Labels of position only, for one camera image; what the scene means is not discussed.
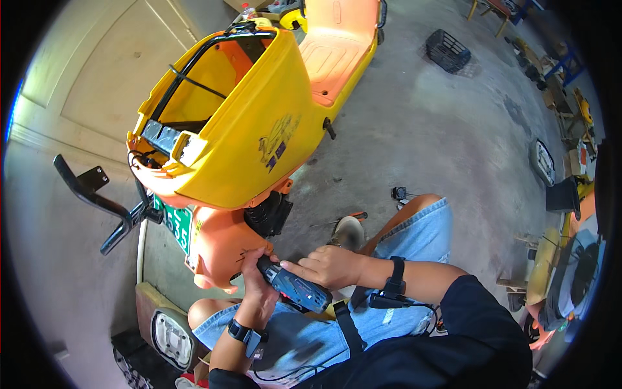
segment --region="yellow electric scooter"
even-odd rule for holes
[[[160,217],[201,288],[235,292],[230,280],[246,251],[272,250],[266,238],[281,232],[292,207],[289,176],[325,132],[335,139],[331,123],[386,19],[384,0],[307,0],[300,8],[307,21],[300,46],[291,31],[253,21],[201,40],[170,66],[128,133],[128,163],[153,194],[139,184],[143,201],[123,214],[116,236]]]

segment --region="green license plate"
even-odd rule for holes
[[[190,254],[190,228],[192,227],[192,211],[188,208],[178,209],[163,203],[154,195],[154,208],[164,210],[162,222],[175,235],[175,239],[186,255]]]

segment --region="denim shorts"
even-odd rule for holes
[[[380,238],[372,256],[388,259],[401,256],[408,261],[449,261],[452,240],[452,211],[443,198],[422,209]],[[370,348],[375,343],[391,337],[417,335],[428,325],[432,311],[414,306],[401,309],[374,309],[368,307],[371,289],[357,287],[348,303],[352,320],[362,340]],[[359,301],[353,308],[352,302]],[[209,317],[193,333],[209,349],[226,329],[239,304]],[[269,340],[261,360],[254,361],[259,377],[272,380],[302,367],[305,368],[270,384],[287,387],[311,377],[350,357],[350,350],[337,321],[322,321],[301,314],[288,304],[277,302],[266,330]],[[257,383],[268,383],[250,377]]]

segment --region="person's right hand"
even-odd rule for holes
[[[298,264],[281,261],[280,265],[297,276],[336,290],[356,285],[367,257],[337,246],[321,246]]]

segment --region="person's hand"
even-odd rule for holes
[[[297,276],[336,290],[356,285],[367,257],[337,246],[321,246],[298,264],[281,261],[281,266]]]
[[[262,255],[270,255],[265,248],[249,250],[246,252],[242,263],[242,275],[244,276],[244,298],[235,315],[235,319],[242,326],[263,329],[279,299],[279,292],[266,282],[264,276],[257,268],[257,260]]]

